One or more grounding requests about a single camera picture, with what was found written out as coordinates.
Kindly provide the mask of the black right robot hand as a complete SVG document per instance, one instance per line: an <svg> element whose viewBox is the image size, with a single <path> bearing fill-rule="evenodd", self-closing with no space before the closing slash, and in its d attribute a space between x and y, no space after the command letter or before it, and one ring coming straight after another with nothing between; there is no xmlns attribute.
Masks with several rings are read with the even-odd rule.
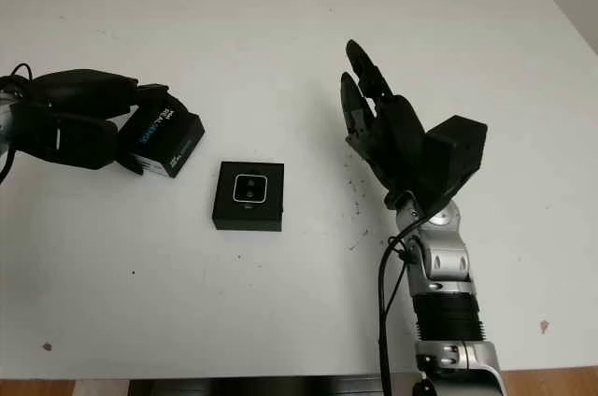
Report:
<svg viewBox="0 0 598 396"><path fill-rule="evenodd" d="M425 131L413 106L392 92L356 41L347 42L346 54L353 70L340 79L346 141L387 190L386 207L394 209L417 191Z"/></svg>

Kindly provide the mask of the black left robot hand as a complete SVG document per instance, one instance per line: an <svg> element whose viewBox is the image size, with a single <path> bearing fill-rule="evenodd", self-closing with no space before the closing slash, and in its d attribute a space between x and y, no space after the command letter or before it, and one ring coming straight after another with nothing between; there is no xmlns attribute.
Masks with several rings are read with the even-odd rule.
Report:
<svg viewBox="0 0 598 396"><path fill-rule="evenodd" d="M140 85L135 78L92 69L34 78L24 94L33 126L19 136L17 150L49 163L90 170L118 163L138 175L143 167L112 119L128 114L133 106L139 113L187 110L163 84Z"/></svg>

